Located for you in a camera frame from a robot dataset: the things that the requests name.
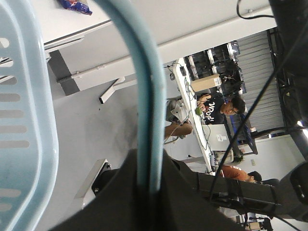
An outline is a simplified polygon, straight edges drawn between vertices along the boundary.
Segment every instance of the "white laptop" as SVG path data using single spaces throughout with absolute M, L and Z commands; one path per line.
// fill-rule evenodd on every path
M 224 124 L 202 125 L 202 128 L 212 151 L 227 150 L 230 142 Z

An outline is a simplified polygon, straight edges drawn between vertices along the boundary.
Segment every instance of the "black t-shirt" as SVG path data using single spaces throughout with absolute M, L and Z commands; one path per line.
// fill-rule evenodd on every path
M 211 98 L 204 102 L 204 106 L 207 107 L 207 110 L 204 112 L 205 124 L 223 124 L 225 115 L 220 113 L 220 108 L 224 103 L 222 94 L 211 94 Z

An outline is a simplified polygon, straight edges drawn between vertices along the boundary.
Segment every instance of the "light fixture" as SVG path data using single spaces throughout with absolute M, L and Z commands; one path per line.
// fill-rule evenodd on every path
M 297 125 L 299 125 L 299 126 L 303 126 L 303 124 L 302 124 L 302 122 L 301 121 L 298 121 L 297 122 Z M 307 129 L 303 129 L 303 133 L 304 133 L 304 135 L 307 137 L 307 139 L 308 139 L 308 130 Z

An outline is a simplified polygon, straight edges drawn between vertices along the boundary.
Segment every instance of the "green object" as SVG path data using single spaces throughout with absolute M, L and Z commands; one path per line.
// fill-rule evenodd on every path
M 202 114 L 202 110 L 200 109 L 200 107 L 197 107 L 197 108 L 195 109 L 195 112 L 196 112 L 196 114 L 197 114 L 198 116 L 200 116 L 200 115 Z

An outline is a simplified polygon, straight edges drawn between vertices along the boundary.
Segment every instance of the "person in orange shirt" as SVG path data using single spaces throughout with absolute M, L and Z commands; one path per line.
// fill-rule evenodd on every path
M 246 173 L 245 171 L 241 170 L 239 167 L 236 167 L 236 166 L 224 165 L 222 167 L 222 174 L 220 175 L 225 178 L 231 178 L 234 180 L 242 180 L 242 181 L 247 181 L 251 183 L 255 183 L 256 181 L 258 182 L 262 181 L 262 177 L 257 171 Z

